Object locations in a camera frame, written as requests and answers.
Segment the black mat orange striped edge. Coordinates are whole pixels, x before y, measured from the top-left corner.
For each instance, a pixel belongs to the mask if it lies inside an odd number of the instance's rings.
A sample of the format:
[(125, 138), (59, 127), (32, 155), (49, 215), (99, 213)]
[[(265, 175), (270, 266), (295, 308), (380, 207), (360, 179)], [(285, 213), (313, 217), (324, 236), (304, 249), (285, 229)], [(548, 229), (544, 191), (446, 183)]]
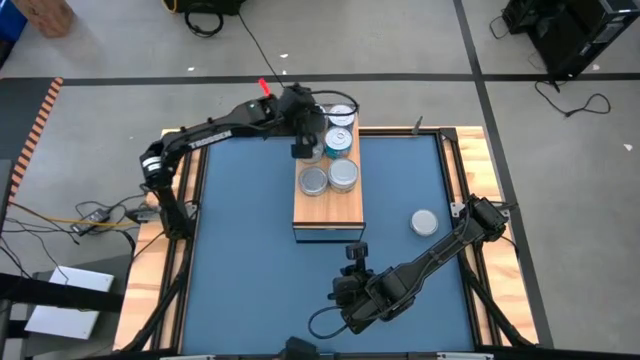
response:
[(63, 83), (61, 77), (0, 79), (0, 179), (7, 179), (11, 200), (26, 175)]

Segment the teal label yellowfin tuna can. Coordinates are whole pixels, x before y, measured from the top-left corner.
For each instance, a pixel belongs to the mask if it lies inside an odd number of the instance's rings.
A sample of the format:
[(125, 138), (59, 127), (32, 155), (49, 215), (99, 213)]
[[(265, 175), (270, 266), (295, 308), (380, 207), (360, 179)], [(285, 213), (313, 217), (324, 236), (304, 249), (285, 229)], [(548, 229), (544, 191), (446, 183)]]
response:
[(325, 134), (325, 154), (331, 159), (347, 157), (353, 144), (352, 133), (342, 127), (332, 127)]
[(301, 161), (306, 164), (314, 164), (322, 160), (324, 155), (324, 144), (322, 142), (318, 142), (313, 148), (310, 158), (301, 158)]

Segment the wooden block platform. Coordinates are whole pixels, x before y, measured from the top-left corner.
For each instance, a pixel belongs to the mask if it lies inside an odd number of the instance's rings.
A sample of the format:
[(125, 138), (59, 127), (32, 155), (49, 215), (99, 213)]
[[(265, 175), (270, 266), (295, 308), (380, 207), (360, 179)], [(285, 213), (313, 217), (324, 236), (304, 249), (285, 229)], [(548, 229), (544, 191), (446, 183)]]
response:
[[(322, 105), (328, 111), (336, 104)], [(360, 138), (358, 129), (358, 114), (351, 130), (353, 144), (346, 159), (353, 161), (359, 168), (359, 177), (355, 189), (348, 193), (336, 193), (331, 190), (328, 179), (326, 191), (320, 196), (304, 194), (298, 184), (299, 174), (306, 168), (317, 166), (322, 168), (328, 177), (329, 166), (335, 159), (325, 154), (322, 160), (314, 164), (306, 164), (301, 160), (296, 162), (296, 182), (294, 195), (294, 210), (292, 228), (294, 239), (298, 243), (353, 243), (361, 240), (366, 222), (364, 220), (364, 205), (362, 195), (362, 174), (360, 157)], [(332, 128), (328, 127), (323, 133), (317, 134), (318, 142), (325, 147), (325, 134)]]

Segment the black power adapter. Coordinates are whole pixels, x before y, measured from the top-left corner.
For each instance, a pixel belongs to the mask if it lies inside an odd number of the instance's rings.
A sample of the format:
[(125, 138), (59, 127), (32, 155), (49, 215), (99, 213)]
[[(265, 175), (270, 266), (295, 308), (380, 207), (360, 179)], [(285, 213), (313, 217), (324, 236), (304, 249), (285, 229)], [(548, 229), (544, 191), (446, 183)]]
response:
[(110, 214), (104, 209), (97, 209), (82, 217), (77, 222), (72, 223), (69, 228), (78, 236), (84, 236), (96, 229), (100, 223), (106, 223), (110, 219)]

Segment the black table frame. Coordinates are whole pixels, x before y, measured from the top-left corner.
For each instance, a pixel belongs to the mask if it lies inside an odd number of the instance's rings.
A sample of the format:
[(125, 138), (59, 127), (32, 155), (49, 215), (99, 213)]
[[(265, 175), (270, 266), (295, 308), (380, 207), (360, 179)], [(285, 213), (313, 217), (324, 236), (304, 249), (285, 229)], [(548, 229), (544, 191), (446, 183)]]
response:
[[(452, 191), (456, 201), (463, 198), (463, 191), (474, 192), (491, 200), (502, 199), (494, 172), (488, 142), (480, 126), (434, 127), (443, 141), (447, 173), (453, 181)], [(151, 312), (160, 302), (169, 283), (176, 278), (180, 263), (188, 253), (185, 242), (170, 242), (160, 233), (161, 224), (153, 220), (141, 227), (138, 244), (127, 280), (124, 303), (120, 313), (112, 348), (119, 350), (129, 344)], [(496, 242), (465, 255), (486, 291), (500, 307), (506, 318), (527, 340), (537, 343), (526, 284), (519, 262), (519, 250), (514, 246), (512, 229)], [(158, 329), (144, 345), (146, 350), (168, 348), (178, 328), (183, 325), (182, 312), (188, 298), (181, 291), (171, 301)]]

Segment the white flat board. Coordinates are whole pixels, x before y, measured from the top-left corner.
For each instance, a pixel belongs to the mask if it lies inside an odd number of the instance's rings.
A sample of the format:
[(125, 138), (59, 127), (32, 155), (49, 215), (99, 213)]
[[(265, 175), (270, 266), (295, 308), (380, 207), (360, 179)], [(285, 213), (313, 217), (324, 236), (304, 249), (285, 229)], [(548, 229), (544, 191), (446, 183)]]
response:
[[(71, 285), (107, 292), (115, 277), (110, 274), (57, 266), (49, 278), (50, 283)], [(98, 320), (95, 310), (77, 310), (37, 305), (27, 321), (29, 332), (87, 340)]]

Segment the black flat bar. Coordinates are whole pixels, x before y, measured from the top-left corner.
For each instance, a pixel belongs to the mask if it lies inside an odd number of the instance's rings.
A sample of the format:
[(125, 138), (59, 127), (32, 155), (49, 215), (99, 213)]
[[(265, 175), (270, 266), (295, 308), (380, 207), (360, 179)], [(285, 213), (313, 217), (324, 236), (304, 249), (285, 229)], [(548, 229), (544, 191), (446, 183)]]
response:
[(0, 299), (32, 305), (118, 313), (124, 296), (0, 273)]

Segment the blue plastic bin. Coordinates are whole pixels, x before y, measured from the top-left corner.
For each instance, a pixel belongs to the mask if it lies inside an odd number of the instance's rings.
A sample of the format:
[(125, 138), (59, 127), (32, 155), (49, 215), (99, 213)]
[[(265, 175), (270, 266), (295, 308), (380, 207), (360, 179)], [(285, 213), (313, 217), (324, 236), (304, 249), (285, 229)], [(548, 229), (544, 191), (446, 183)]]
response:
[(26, 17), (11, 0), (0, 0), (0, 40), (17, 42), (26, 23)]

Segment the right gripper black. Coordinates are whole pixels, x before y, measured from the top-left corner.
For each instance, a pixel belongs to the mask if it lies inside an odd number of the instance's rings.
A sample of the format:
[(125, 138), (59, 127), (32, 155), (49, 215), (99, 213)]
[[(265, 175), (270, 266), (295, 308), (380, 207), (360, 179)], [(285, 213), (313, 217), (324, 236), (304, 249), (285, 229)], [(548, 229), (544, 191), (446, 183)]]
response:
[[(380, 283), (385, 272), (376, 274), (366, 269), (368, 244), (358, 242), (346, 247), (346, 257), (353, 261), (333, 279), (333, 292), (328, 295), (340, 309), (340, 316), (353, 334), (361, 334), (375, 321), (387, 322), (384, 313), (388, 299), (382, 295)], [(319, 360), (317, 347), (303, 339), (290, 337), (284, 347), (284, 360)]]

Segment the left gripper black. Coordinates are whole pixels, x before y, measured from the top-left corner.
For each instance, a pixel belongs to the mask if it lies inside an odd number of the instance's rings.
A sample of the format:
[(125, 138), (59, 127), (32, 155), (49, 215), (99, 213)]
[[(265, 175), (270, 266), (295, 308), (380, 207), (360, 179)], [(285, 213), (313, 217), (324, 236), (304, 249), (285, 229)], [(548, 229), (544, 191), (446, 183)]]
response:
[(310, 159), (313, 157), (313, 134), (311, 111), (316, 103), (311, 102), (311, 89), (300, 83), (285, 86), (282, 98), (278, 100), (277, 125), (278, 136), (295, 136), (291, 145), (291, 156), (294, 159)]

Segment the black computer towers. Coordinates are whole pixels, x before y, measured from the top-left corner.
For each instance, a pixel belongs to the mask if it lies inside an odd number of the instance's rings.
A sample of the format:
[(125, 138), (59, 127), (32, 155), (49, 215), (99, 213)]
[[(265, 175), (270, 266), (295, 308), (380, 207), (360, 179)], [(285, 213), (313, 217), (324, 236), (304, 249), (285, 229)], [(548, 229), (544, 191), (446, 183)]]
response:
[(640, 0), (509, 0), (502, 12), (508, 31), (527, 34), (557, 80), (582, 73), (639, 18)]

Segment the black floor equipment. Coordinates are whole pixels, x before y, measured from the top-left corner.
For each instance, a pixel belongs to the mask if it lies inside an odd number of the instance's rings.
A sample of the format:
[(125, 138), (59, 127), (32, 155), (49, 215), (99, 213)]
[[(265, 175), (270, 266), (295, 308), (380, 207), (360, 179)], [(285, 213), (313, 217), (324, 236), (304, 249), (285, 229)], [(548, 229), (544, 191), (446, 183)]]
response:
[(235, 16), (246, 0), (160, 0), (171, 13), (211, 13)]

